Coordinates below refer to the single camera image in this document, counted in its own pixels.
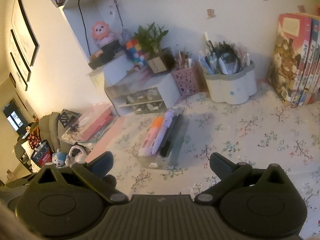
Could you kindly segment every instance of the gray sofa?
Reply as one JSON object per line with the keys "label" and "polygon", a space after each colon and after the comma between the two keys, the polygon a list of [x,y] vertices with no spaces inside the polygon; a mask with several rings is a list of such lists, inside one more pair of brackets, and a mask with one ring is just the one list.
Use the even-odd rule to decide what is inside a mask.
{"label": "gray sofa", "polygon": [[[72,145],[59,139],[59,137],[62,136],[68,129],[68,127],[64,128],[61,122],[58,120],[58,117],[59,113],[52,112],[51,114],[45,115],[39,120],[40,137],[41,140],[48,140],[53,152],[56,152],[57,149],[60,148],[62,152],[69,153]],[[21,144],[26,141],[26,139],[20,139],[15,145],[14,151],[17,159],[20,160],[20,162],[29,171],[31,171],[30,165],[28,164],[29,158],[21,146]]]}

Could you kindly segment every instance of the door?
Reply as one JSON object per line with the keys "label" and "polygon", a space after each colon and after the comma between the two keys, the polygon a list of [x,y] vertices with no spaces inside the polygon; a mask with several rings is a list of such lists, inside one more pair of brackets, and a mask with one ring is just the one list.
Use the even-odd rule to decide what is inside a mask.
{"label": "door", "polygon": [[14,99],[4,107],[3,112],[18,135],[25,135],[28,123]]}

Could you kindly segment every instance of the stuffed animal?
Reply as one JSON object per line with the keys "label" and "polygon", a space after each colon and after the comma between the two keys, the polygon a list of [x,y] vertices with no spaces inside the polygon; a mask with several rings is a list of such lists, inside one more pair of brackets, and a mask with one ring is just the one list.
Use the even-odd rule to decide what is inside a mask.
{"label": "stuffed animal", "polygon": [[56,153],[52,154],[52,163],[56,165],[57,168],[61,168],[64,166],[66,157],[67,154],[58,149]]}
{"label": "stuffed animal", "polygon": [[91,29],[92,36],[97,40],[97,44],[100,47],[103,47],[115,40],[113,33],[110,31],[109,25],[104,21],[96,22]]}
{"label": "stuffed animal", "polygon": [[[74,150],[80,150],[78,154],[73,156],[73,151]],[[73,164],[78,163],[78,162],[84,162],[86,157],[87,157],[86,151],[79,145],[74,145],[71,147],[69,155],[67,155],[65,164],[67,167],[71,167]]]}

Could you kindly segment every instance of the blue plush toy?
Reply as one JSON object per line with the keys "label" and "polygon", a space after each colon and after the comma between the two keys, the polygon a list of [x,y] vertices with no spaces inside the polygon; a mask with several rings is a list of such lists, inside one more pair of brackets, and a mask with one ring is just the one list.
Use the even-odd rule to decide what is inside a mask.
{"label": "blue plush toy", "polygon": [[67,154],[58,149],[56,153],[52,154],[52,163],[56,165],[57,168],[63,167],[66,157]]}

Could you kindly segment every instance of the pink lion toy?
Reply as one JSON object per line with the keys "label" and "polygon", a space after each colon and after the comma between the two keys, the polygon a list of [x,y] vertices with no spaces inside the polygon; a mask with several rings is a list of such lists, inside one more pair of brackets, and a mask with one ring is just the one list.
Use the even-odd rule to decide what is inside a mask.
{"label": "pink lion toy", "polygon": [[109,25],[104,21],[96,22],[91,29],[92,36],[97,39],[97,44],[100,47],[103,47],[115,40],[113,33],[110,31]]}

